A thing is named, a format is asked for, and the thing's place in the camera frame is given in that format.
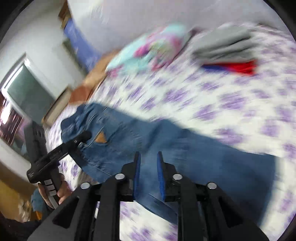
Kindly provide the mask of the person's left hand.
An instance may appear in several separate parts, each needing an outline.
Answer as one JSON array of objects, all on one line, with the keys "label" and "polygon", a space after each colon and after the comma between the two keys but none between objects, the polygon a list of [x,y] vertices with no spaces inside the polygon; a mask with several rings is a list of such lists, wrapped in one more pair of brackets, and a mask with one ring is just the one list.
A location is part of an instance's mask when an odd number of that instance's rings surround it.
[{"label": "person's left hand", "polygon": [[[62,173],[60,173],[60,179],[61,179],[60,189],[58,191],[56,191],[56,193],[55,193],[59,197],[58,204],[61,204],[63,201],[65,201],[72,194],[72,191],[71,191],[68,183],[64,180],[64,175]],[[45,187],[42,183],[38,183],[38,190],[39,190],[41,197],[45,201],[45,203],[51,209],[55,209],[55,207],[52,205],[52,203],[49,199],[49,196],[48,196],[48,194],[51,194],[52,192],[54,192],[54,189],[48,190],[48,188]]]}]

